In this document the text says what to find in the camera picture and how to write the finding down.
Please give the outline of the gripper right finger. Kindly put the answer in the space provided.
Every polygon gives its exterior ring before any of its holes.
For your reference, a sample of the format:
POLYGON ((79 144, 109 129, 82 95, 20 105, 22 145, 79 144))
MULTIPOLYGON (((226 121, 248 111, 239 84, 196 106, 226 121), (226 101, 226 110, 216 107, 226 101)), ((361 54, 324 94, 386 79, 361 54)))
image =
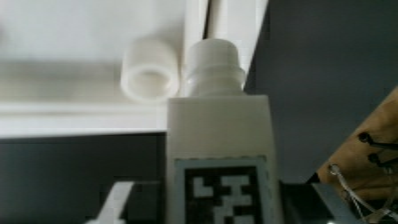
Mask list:
POLYGON ((349 205, 344 202, 335 187, 328 184, 315 183, 313 188, 333 215, 326 221, 326 224, 368 224, 356 218, 354 212, 349 209, 349 205))

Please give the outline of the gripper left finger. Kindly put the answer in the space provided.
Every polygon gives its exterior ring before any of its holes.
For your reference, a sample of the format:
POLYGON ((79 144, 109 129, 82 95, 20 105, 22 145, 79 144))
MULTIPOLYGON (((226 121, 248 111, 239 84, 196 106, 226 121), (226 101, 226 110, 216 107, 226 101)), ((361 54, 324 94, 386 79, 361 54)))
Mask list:
POLYGON ((134 181, 122 181, 114 183, 98 216, 86 222, 86 224, 127 224, 122 214, 125 211, 134 186, 134 181))

